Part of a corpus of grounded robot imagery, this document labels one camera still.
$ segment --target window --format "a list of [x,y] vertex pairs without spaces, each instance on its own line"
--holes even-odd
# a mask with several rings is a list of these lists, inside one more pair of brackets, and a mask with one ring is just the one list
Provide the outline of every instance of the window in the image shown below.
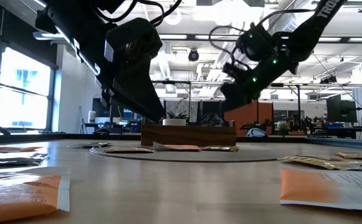
[[270,99],[271,100],[279,100],[279,95],[278,94],[271,94]]
[[1,84],[47,96],[49,81],[50,67],[10,48],[2,54]]
[[286,121],[287,119],[287,110],[274,110],[274,121]]
[[0,126],[46,128],[50,73],[50,67],[13,49],[5,50],[0,77]]
[[[288,111],[288,117],[298,120],[298,111]],[[304,119],[304,111],[301,110],[301,118]]]

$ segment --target security camera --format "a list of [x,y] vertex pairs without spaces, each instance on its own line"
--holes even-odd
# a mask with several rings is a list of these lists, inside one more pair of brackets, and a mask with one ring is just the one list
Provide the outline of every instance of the security camera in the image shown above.
[[199,60],[199,53],[196,49],[192,49],[189,53],[189,61],[196,62],[197,60]]

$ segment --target gold foil packet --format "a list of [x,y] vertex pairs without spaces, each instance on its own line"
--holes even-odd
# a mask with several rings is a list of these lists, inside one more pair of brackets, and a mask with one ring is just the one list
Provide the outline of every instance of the gold foil packet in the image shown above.
[[361,161],[350,161],[346,159],[332,159],[310,156],[285,156],[278,160],[301,162],[330,170],[362,170]]
[[104,150],[105,153],[155,153],[153,149],[141,147],[108,147]]
[[239,150],[239,147],[237,147],[237,146],[206,146],[206,147],[201,147],[201,150],[237,152]]
[[362,159],[362,153],[356,152],[337,152],[336,155],[345,159]]

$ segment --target desk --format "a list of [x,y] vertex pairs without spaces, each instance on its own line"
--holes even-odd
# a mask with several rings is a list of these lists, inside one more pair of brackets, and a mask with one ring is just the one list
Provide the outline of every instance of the desk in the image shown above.
[[[81,140],[35,142],[51,158],[45,166],[71,171],[70,213],[17,223],[362,223],[362,212],[309,206],[282,206],[279,161],[243,163],[182,163],[117,159],[72,149]],[[137,146],[138,141],[109,141]],[[298,151],[300,155],[334,156],[358,152],[313,144],[239,143],[241,150]]]

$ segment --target white cup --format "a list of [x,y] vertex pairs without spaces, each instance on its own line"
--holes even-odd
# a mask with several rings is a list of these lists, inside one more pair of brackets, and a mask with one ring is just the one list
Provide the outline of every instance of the white cup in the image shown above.
[[186,120],[185,119],[164,119],[163,125],[168,126],[186,126]]

